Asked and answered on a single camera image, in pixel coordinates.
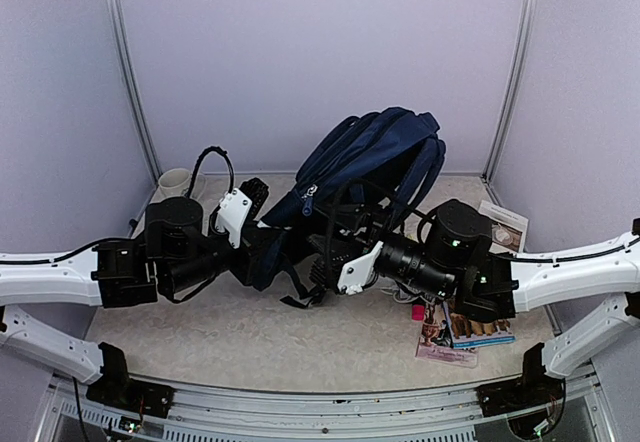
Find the navy blue backpack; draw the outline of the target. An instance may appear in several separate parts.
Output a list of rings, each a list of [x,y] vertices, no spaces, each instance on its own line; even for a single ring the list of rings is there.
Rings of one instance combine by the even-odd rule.
[[[349,116],[334,127],[298,169],[291,189],[258,221],[285,231],[279,271],[297,292],[284,303],[306,308],[322,301],[309,280],[317,254],[307,242],[316,205],[332,207],[328,243],[341,204],[380,204],[390,209],[386,232],[403,226],[433,187],[444,165],[446,144],[429,112],[401,107]]]

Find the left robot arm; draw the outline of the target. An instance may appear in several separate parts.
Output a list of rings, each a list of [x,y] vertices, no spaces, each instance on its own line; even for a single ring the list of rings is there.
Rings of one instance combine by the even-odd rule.
[[[167,417],[172,387],[130,376],[124,352],[57,330],[24,304],[71,303],[126,308],[160,297],[185,303],[221,274],[238,274],[255,243],[254,217],[266,201],[233,189],[209,219],[201,204],[171,197],[150,204],[135,238],[104,238],[68,253],[1,257],[1,344],[86,385],[89,400],[141,417]]]

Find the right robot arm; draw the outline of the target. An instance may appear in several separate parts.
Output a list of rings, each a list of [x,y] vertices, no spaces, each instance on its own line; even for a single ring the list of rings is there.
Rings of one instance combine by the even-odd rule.
[[[437,301],[474,322],[510,319],[556,302],[601,295],[591,313],[528,349],[516,378],[478,387],[484,416],[559,402],[574,370],[639,325],[639,230],[600,244],[538,254],[494,253],[492,222],[450,199],[420,213],[414,240],[392,229],[386,210],[330,208],[324,232],[309,236],[318,254],[313,279],[355,295],[375,277]]]

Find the white grey book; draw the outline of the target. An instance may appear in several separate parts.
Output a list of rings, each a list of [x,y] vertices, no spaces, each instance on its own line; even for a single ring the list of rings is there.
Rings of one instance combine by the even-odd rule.
[[[479,204],[478,212],[491,220],[492,253],[524,251],[529,220],[487,200]]]

